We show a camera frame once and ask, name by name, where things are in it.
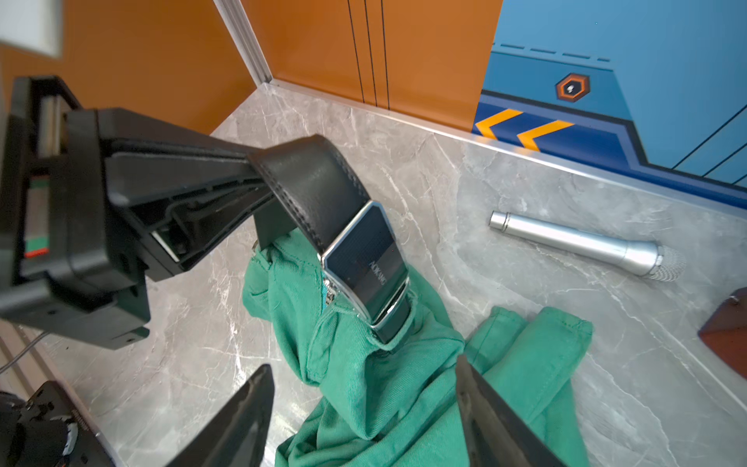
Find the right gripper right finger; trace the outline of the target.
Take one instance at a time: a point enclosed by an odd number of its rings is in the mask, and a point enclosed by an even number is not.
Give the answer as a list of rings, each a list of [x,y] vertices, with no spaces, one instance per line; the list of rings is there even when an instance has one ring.
[[[545,467],[563,462],[469,363],[457,359],[456,400],[472,466]]]

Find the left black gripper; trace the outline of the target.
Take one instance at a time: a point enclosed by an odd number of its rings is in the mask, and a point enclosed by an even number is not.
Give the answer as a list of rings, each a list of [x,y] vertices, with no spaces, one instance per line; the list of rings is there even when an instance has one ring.
[[[257,148],[122,108],[87,110],[62,79],[15,79],[1,176],[1,316],[118,349],[147,338],[144,270],[192,270],[274,195]]]

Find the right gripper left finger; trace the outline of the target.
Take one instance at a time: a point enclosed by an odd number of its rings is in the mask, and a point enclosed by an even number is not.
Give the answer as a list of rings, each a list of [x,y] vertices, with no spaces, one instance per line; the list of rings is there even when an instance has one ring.
[[[272,367],[264,364],[217,412],[172,466],[259,466],[274,405]]]

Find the black leather belt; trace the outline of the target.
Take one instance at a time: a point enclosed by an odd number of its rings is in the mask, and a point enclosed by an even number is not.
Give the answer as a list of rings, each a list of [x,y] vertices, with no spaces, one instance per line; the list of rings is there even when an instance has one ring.
[[[299,230],[332,292],[345,297],[384,344],[410,314],[410,275],[383,206],[327,138],[313,135],[262,150],[249,162],[274,195],[257,212],[259,246]]]

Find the green trousers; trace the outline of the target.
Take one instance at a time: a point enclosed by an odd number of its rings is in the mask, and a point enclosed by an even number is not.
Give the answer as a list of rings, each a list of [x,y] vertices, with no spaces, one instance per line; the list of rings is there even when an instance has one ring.
[[[333,298],[307,239],[290,233],[257,250],[243,303],[274,327],[297,377],[322,397],[275,455],[279,466],[465,466],[455,365],[465,357],[566,465],[585,466],[571,379],[593,325],[546,307],[531,320],[501,307],[469,338],[437,291],[410,276],[410,316],[389,344]]]

